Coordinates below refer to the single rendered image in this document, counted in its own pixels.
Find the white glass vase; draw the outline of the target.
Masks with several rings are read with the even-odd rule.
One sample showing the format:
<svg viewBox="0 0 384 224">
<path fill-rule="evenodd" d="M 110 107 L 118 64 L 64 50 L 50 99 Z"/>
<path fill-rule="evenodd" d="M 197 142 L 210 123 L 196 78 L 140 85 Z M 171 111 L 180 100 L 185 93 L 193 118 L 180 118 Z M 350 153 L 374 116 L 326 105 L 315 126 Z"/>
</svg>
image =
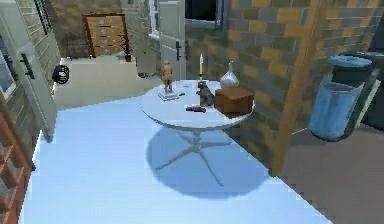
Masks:
<svg viewBox="0 0 384 224">
<path fill-rule="evenodd" d="M 233 62 L 228 63 L 228 71 L 221 77 L 220 85 L 222 88 L 227 87 L 237 87 L 239 85 L 239 80 L 233 71 Z"/>
</svg>

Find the grey room door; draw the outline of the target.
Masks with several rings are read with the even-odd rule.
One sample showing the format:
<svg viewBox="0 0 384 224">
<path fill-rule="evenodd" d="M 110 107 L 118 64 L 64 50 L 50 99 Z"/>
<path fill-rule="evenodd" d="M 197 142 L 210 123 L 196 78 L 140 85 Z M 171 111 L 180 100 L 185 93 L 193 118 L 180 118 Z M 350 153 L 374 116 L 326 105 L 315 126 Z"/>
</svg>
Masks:
<svg viewBox="0 0 384 224">
<path fill-rule="evenodd" d="M 20 83 L 25 89 L 38 126 L 45 140 L 51 142 L 54 138 L 57 108 L 16 0 L 0 0 L 0 33 Z M 20 62 L 21 53 L 27 55 L 35 79 L 25 75 L 25 65 Z"/>
</svg>

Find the grey dog figurine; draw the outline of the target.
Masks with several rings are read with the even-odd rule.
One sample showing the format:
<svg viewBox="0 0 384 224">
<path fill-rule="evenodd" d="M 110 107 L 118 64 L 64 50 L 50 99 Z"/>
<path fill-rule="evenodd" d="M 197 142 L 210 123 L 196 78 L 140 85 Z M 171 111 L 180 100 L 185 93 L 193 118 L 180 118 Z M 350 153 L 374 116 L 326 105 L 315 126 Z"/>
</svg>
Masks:
<svg viewBox="0 0 384 224">
<path fill-rule="evenodd" d="M 200 105 L 202 107 L 214 105 L 215 96 L 212 94 L 205 81 L 198 82 L 198 91 L 196 94 L 200 97 Z"/>
</svg>

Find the round white pedestal table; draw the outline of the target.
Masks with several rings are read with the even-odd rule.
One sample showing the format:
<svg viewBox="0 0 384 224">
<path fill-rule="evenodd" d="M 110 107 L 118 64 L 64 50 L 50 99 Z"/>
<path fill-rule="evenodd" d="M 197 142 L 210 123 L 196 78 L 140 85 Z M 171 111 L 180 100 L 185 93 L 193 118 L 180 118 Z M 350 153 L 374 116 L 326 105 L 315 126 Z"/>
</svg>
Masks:
<svg viewBox="0 0 384 224">
<path fill-rule="evenodd" d="M 141 109 L 143 113 L 157 124 L 176 130 L 179 136 L 190 144 L 189 148 L 163 165 L 156 167 L 156 170 L 161 170 L 190 153 L 196 153 L 204 161 L 216 182 L 222 186 L 222 182 L 212 170 L 203 150 L 209 147 L 229 145 L 229 142 L 203 142 L 201 134 L 240 124 L 252 114 L 255 107 L 254 100 L 250 113 L 229 118 L 214 106 L 204 107 L 206 108 L 205 113 L 185 110 L 188 106 L 199 106 L 200 97 L 196 94 L 198 91 L 197 80 L 176 81 L 173 84 L 173 90 L 178 94 L 178 97 L 170 101 L 163 101 L 159 97 L 159 93 L 164 91 L 161 86 L 150 89 L 142 96 Z"/>
</svg>

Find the dark lidded bin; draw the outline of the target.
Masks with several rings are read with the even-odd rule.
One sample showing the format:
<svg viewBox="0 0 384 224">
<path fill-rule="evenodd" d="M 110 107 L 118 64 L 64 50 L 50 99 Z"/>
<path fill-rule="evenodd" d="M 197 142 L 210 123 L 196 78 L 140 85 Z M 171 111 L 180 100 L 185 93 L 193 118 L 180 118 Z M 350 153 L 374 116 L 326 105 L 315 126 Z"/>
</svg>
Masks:
<svg viewBox="0 0 384 224">
<path fill-rule="evenodd" d="M 384 53 L 344 52 L 332 56 L 328 62 L 333 65 L 332 81 L 352 87 L 367 81 L 374 68 L 380 69 L 377 79 L 380 86 L 362 120 L 372 128 L 384 131 Z"/>
</svg>

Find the white room door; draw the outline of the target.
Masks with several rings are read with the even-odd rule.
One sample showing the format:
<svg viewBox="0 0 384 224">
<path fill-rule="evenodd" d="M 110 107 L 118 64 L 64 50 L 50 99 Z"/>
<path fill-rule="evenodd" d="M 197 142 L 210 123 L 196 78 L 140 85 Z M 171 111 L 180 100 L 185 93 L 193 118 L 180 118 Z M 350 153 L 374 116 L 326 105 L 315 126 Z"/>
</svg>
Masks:
<svg viewBox="0 0 384 224">
<path fill-rule="evenodd" d="M 184 80 L 186 78 L 185 0 L 160 1 L 158 13 L 161 61 L 170 62 L 175 80 Z M 180 61 L 176 60 L 176 41 L 181 45 Z"/>
</svg>

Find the tan human statuette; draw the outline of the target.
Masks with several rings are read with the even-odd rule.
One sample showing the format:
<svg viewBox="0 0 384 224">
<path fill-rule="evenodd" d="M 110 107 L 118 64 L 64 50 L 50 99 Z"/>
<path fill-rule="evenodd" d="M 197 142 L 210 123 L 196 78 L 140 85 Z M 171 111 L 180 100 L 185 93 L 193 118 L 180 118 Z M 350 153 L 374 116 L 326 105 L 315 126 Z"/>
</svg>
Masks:
<svg viewBox="0 0 384 224">
<path fill-rule="evenodd" d="M 164 91 L 159 93 L 159 97 L 163 101 L 176 99 L 178 94 L 173 90 L 173 67 L 169 61 L 164 62 L 161 79 L 163 81 Z"/>
</svg>

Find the dark window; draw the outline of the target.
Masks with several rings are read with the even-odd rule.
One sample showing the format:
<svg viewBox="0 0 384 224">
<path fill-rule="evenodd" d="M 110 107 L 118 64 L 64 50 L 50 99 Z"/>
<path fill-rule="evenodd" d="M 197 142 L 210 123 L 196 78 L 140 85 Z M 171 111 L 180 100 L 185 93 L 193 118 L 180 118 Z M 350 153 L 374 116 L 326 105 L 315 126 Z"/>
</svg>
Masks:
<svg viewBox="0 0 384 224">
<path fill-rule="evenodd" d="M 188 24 L 222 30 L 225 25 L 227 0 L 185 0 Z"/>
</svg>

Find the red wooden shelf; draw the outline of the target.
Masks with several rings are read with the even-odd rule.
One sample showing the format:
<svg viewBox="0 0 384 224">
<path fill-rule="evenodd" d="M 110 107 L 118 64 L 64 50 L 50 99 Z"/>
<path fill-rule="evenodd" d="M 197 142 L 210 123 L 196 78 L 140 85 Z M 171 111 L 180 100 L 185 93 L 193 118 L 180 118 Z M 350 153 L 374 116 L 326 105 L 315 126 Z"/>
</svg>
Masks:
<svg viewBox="0 0 384 224">
<path fill-rule="evenodd" d="M 33 168 L 7 112 L 0 106 L 0 224 L 19 224 Z"/>
</svg>

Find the black round object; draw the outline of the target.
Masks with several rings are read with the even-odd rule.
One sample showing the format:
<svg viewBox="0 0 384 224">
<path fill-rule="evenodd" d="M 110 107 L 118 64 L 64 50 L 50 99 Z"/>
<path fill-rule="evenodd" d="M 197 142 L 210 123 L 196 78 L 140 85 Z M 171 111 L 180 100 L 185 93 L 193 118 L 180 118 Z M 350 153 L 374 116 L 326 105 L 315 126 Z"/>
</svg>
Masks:
<svg viewBox="0 0 384 224">
<path fill-rule="evenodd" d="M 70 70 L 66 65 L 57 65 L 53 71 L 52 79 L 58 84 L 65 84 L 70 77 Z"/>
</svg>

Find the brown chest of drawers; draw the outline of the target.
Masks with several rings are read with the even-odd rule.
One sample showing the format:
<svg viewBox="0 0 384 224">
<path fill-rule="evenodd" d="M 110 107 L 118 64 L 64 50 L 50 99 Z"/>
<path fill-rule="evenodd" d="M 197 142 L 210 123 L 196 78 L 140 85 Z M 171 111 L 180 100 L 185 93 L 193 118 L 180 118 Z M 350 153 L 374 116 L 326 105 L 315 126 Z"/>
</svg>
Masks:
<svg viewBox="0 0 384 224">
<path fill-rule="evenodd" d="M 131 61 L 124 14 L 93 13 L 83 14 L 82 18 L 91 57 L 115 55 L 120 60 Z"/>
</svg>

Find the brown carton box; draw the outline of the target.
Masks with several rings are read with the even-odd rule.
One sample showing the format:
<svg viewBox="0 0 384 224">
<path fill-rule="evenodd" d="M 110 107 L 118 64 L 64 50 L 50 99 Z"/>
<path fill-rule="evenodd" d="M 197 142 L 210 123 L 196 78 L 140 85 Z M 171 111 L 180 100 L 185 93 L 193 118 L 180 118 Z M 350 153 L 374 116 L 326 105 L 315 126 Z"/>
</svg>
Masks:
<svg viewBox="0 0 384 224">
<path fill-rule="evenodd" d="M 228 87 L 215 91 L 214 107 L 227 117 L 248 114 L 252 111 L 254 94 L 242 87 Z"/>
</svg>

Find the blue trash bin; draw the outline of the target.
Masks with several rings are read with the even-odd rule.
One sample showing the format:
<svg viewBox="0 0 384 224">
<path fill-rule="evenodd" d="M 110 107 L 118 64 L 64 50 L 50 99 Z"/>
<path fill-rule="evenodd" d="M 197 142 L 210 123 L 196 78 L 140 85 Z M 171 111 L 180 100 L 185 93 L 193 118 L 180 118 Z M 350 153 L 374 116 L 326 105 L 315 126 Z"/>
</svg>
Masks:
<svg viewBox="0 0 384 224">
<path fill-rule="evenodd" d="M 313 105 L 308 129 L 324 141 L 338 142 L 348 136 L 350 123 L 363 85 L 353 87 L 324 79 Z"/>
</svg>

